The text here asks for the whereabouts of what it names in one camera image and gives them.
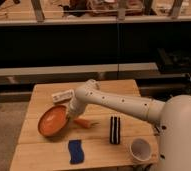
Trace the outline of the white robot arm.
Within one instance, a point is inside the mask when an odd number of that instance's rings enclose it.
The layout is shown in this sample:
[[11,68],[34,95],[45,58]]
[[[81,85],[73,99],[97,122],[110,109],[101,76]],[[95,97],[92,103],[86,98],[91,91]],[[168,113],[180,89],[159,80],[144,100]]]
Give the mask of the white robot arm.
[[88,104],[100,105],[160,127],[157,171],[191,171],[191,96],[177,95],[166,102],[102,92],[95,80],[74,90],[67,115],[73,119]]

